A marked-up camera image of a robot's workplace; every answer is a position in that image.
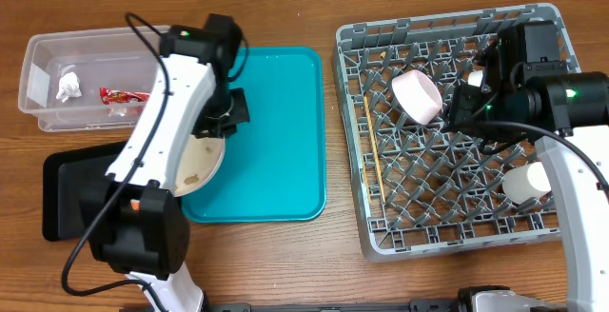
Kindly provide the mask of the white bowl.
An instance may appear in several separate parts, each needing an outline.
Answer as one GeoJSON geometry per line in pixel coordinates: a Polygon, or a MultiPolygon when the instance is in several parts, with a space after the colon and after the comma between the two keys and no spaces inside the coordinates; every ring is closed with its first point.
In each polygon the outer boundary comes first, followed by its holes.
{"type": "Polygon", "coordinates": [[[484,80],[484,71],[475,70],[469,73],[467,77],[467,84],[472,87],[480,88],[484,80]]]}

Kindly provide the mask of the pink bowl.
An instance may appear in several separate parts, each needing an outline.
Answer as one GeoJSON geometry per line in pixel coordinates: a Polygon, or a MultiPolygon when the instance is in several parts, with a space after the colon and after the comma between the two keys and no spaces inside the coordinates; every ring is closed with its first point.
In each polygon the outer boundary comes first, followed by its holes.
{"type": "Polygon", "coordinates": [[[413,69],[392,80],[392,90],[404,112],[420,125],[429,124],[442,109],[442,96],[434,82],[413,69]]]}

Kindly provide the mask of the pink plate with food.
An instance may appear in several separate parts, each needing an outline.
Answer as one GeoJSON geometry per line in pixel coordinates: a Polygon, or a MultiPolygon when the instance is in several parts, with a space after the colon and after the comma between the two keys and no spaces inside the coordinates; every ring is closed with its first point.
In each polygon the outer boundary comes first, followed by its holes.
{"type": "Polygon", "coordinates": [[[178,166],[174,195],[187,195],[208,183],[220,168],[225,153],[224,138],[190,135],[178,166]]]}

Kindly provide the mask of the white cup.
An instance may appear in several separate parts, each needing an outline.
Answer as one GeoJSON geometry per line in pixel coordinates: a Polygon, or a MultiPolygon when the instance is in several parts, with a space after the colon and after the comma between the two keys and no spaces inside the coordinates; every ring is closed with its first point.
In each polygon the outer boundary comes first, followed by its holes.
{"type": "Polygon", "coordinates": [[[510,169],[504,174],[501,187],[506,197],[518,205],[551,191],[541,162],[510,169]]]}

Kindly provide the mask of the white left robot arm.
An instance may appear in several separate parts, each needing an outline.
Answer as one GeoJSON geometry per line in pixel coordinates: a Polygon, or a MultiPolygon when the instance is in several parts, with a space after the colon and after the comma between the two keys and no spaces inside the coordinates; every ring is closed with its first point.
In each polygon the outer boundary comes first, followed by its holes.
{"type": "Polygon", "coordinates": [[[200,29],[174,25],[150,51],[155,83],[135,129],[104,176],[85,188],[85,233],[64,265],[61,285],[88,245],[95,260],[124,279],[84,290],[89,296],[136,284],[155,311],[206,311],[205,291],[186,265],[189,223],[174,193],[190,136],[224,139],[249,119],[245,93],[231,88],[240,48],[248,46],[230,16],[210,14],[200,29]]]}

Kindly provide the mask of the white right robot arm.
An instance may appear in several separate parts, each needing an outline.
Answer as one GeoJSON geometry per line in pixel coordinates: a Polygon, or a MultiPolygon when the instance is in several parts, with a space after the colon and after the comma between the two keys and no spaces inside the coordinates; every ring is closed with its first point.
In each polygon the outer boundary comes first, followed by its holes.
{"type": "Polygon", "coordinates": [[[552,21],[502,29],[480,52],[481,86],[454,92],[446,130],[534,145],[551,186],[567,262],[566,310],[608,308],[608,76],[561,57],[552,21]]]}

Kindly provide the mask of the grey dishwasher rack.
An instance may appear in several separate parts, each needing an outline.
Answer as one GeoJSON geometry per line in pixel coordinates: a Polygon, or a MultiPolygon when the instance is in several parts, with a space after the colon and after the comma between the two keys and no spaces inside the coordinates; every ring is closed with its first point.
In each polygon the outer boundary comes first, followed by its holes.
{"type": "Polygon", "coordinates": [[[540,162],[534,145],[523,140],[503,148],[496,142],[480,150],[481,139],[445,128],[455,88],[467,84],[470,72],[483,70],[476,56],[500,30],[535,21],[556,24],[567,40],[562,59],[584,72],[559,10],[546,3],[350,24],[337,30],[337,95],[361,248],[368,260],[391,262],[505,244],[562,242],[551,191],[518,205],[501,187],[510,169],[540,162]],[[441,111],[427,125],[411,119],[392,90],[392,80],[413,69],[425,73],[442,96],[441,111]],[[376,134],[384,206],[363,95],[376,134]]]}

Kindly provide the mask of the teal plastic tray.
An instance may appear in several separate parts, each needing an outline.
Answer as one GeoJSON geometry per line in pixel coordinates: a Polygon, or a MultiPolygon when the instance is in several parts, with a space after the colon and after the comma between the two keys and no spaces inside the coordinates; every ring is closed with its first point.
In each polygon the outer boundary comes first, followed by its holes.
{"type": "Polygon", "coordinates": [[[199,224],[310,221],[326,204],[322,61],[306,47],[250,48],[236,60],[250,115],[216,174],[187,194],[199,224]]]}

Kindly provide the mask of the red snack wrapper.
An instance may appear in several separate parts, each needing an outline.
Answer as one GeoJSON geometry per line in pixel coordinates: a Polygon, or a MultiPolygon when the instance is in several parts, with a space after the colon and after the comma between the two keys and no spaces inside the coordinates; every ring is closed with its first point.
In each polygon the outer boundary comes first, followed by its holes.
{"type": "MultiPolygon", "coordinates": [[[[146,103],[149,93],[138,91],[124,91],[112,88],[100,88],[99,94],[104,105],[124,105],[135,103],[146,103]]],[[[139,115],[143,106],[134,107],[112,107],[108,111],[109,116],[139,115]]]]}

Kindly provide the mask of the clear plastic container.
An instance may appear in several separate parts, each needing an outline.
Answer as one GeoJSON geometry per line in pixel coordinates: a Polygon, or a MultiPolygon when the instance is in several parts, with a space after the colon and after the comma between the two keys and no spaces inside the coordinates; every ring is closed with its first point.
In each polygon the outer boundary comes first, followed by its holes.
{"type": "Polygon", "coordinates": [[[158,63],[130,28],[88,29],[34,35],[21,71],[18,107],[46,132],[134,127],[139,115],[109,116],[99,89],[149,93],[158,63]],[[59,79],[74,72],[82,96],[56,99],[59,79]]]}

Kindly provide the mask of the orange carrot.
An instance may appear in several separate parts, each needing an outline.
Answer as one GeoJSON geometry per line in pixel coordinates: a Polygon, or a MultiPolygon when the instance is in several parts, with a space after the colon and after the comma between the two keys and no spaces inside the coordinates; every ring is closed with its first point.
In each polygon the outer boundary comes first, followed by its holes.
{"type": "Polygon", "coordinates": [[[138,211],[140,209],[140,202],[136,200],[132,200],[130,202],[130,206],[133,210],[138,211]]]}

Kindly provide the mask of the crumpled white tissue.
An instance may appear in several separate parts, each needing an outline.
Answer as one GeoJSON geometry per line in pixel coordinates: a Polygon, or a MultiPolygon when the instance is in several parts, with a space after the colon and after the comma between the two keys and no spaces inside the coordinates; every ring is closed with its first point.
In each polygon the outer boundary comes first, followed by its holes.
{"type": "Polygon", "coordinates": [[[78,98],[81,96],[80,81],[77,75],[74,72],[64,74],[58,82],[56,99],[65,103],[70,98],[78,98]]]}

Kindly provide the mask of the black tray bin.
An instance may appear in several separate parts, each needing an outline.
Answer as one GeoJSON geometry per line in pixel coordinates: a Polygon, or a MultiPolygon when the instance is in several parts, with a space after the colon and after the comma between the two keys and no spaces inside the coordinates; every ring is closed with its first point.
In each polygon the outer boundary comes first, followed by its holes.
{"type": "Polygon", "coordinates": [[[126,142],[51,154],[43,163],[42,234],[49,242],[80,238],[86,230],[79,201],[85,184],[102,178],[126,142]]]}

